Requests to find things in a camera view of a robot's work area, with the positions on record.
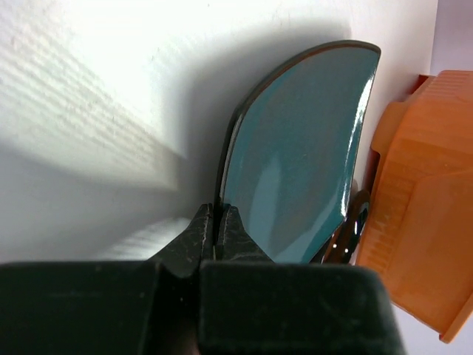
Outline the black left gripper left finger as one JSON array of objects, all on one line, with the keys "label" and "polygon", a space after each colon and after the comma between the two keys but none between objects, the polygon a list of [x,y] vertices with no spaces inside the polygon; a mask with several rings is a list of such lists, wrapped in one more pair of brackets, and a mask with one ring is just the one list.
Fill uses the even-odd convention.
[{"label": "black left gripper left finger", "polygon": [[213,209],[147,260],[1,266],[3,354],[197,354],[198,272]]}]

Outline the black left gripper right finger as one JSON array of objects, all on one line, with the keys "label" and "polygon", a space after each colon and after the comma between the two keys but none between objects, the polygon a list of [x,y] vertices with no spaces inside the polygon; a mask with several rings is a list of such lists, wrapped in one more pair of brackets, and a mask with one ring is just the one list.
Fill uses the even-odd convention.
[{"label": "black left gripper right finger", "polygon": [[200,265],[202,354],[403,354],[389,296],[358,266],[277,264],[238,210],[222,214],[219,259]]}]

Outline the teal square plate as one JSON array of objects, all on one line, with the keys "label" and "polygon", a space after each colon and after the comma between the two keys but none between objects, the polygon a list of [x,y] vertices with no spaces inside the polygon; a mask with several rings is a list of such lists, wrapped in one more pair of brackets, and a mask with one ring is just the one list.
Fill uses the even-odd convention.
[{"label": "teal square plate", "polygon": [[215,191],[219,210],[276,263],[309,263],[348,220],[381,49],[331,41],[272,69],[237,105]]}]

